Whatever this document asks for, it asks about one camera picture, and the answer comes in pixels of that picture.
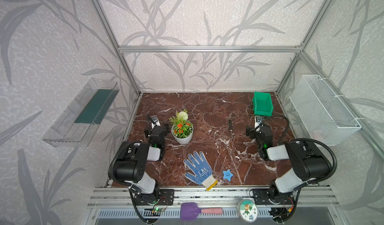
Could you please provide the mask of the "black handled screwdriver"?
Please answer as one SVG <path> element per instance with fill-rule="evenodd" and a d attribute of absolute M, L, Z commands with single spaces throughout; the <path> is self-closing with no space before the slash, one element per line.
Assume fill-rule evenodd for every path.
<path fill-rule="evenodd" d="M 230 134 L 231 134 L 231 140 L 234 139 L 234 134 L 233 134 L 233 123 L 232 123 L 232 120 L 229 119 L 228 120 L 228 125 L 229 125 L 229 131 L 230 131 Z"/>

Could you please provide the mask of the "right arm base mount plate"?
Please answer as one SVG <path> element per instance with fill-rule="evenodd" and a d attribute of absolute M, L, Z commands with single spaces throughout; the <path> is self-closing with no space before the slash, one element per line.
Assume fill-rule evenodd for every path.
<path fill-rule="evenodd" d="M 293 193 L 281 193 L 277 189 L 252 189 L 251 197 L 256 205 L 293 205 Z"/>

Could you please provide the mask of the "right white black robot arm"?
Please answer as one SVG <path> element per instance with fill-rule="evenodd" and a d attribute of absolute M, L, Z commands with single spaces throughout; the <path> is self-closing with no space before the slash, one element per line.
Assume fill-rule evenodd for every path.
<path fill-rule="evenodd" d="M 293 192 L 330 178 L 337 169 L 337 158 L 324 143 L 297 138 L 273 146 L 273 133 L 270 127 L 247 127 L 246 136 L 254 139 L 259 156 L 266 161 L 289 160 L 292 168 L 275 179 L 264 195 L 277 203 Z"/>

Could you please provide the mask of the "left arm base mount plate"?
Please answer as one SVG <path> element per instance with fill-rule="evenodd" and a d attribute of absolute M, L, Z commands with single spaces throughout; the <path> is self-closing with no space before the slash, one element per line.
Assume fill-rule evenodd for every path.
<path fill-rule="evenodd" d="M 134 195 L 134 201 L 137 206 L 146 205 L 173 205 L 175 190 L 173 189 L 155 189 L 151 194 Z"/>

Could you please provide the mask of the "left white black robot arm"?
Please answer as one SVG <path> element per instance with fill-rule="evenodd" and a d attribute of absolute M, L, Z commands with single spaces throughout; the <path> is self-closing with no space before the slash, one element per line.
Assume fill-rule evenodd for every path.
<path fill-rule="evenodd" d="M 124 141 L 113 158 L 109 170 L 109 179 L 127 186 L 137 197 L 152 200 L 159 198 L 159 183 L 146 173 L 148 161 L 162 161 L 166 153 L 165 136 L 170 133 L 167 123 L 154 125 L 145 130 L 149 141 Z"/>

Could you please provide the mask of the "green plastic bin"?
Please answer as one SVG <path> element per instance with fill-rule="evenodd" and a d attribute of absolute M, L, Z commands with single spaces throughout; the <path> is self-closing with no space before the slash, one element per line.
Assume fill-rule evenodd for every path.
<path fill-rule="evenodd" d="M 274 105 L 269 93 L 254 92 L 252 102 L 254 115 L 272 116 Z"/>

